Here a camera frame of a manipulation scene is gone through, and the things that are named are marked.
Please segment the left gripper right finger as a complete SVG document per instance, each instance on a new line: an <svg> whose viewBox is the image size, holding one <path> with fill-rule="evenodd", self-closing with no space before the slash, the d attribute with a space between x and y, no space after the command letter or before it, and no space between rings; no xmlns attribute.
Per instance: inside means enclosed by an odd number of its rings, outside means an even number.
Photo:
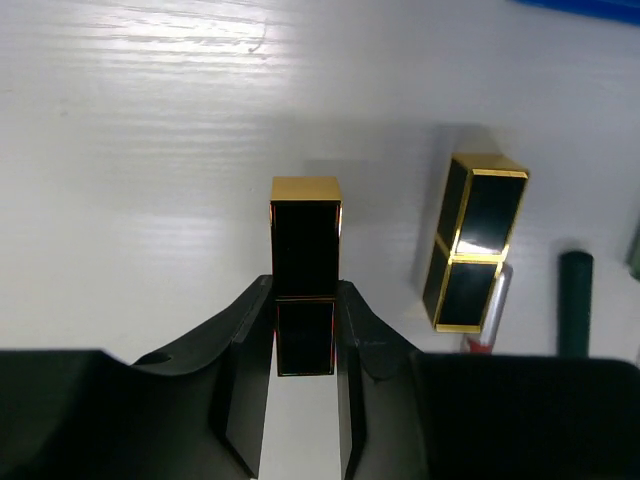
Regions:
<svg viewBox="0 0 640 480"><path fill-rule="evenodd" d="M411 355L355 285L337 289L335 338L341 477L423 479L425 453Z"/></svg>

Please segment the dark green gold pencil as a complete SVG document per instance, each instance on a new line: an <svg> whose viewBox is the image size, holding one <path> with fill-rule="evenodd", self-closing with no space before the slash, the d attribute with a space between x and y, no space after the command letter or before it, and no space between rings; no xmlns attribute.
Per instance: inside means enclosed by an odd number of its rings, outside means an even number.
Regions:
<svg viewBox="0 0 640 480"><path fill-rule="evenodd" d="M583 250L559 256L557 350L561 357L589 356L593 264L593 256Z"/></svg>

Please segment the green lip balm tube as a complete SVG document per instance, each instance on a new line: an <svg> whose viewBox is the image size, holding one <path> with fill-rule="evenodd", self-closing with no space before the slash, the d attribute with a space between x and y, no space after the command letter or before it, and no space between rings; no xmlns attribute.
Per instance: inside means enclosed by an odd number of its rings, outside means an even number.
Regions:
<svg viewBox="0 0 640 480"><path fill-rule="evenodd" d="M632 240L626 256L626 265L632 278L640 280L640 236Z"/></svg>

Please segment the red lip gloss tube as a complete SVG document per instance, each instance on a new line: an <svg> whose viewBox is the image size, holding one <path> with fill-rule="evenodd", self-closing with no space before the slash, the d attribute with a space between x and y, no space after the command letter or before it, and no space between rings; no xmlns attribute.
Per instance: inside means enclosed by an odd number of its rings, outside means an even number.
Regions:
<svg viewBox="0 0 640 480"><path fill-rule="evenodd" d="M501 273L495 281L481 332L478 334L464 334L462 336L460 348L463 353L492 353L512 277L512 266L509 263L504 263Z"/></svg>

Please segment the black gold lipstick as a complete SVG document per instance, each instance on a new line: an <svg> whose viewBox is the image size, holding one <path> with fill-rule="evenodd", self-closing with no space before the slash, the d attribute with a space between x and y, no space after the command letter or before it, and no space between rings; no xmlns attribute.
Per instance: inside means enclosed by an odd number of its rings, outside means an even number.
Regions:
<svg viewBox="0 0 640 480"><path fill-rule="evenodd" d="M269 214L278 375L331 375L343 216L339 182L277 176Z"/></svg>
<svg viewBox="0 0 640 480"><path fill-rule="evenodd" d="M528 180L529 170L502 154L451 156L423 291L434 330L482 330Z"/></svg>

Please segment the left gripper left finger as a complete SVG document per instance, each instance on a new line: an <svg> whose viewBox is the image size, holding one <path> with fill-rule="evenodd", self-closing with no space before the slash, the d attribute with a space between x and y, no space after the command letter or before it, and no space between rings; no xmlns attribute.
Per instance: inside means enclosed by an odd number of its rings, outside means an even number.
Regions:
<svg viewBox="0 0 640 480"><path fill-rule="evenodd" d="M134 368L169 383L167 419L186 437L191 478L259 474L273 341L272 278L261 275L230 306Z"/></svg>

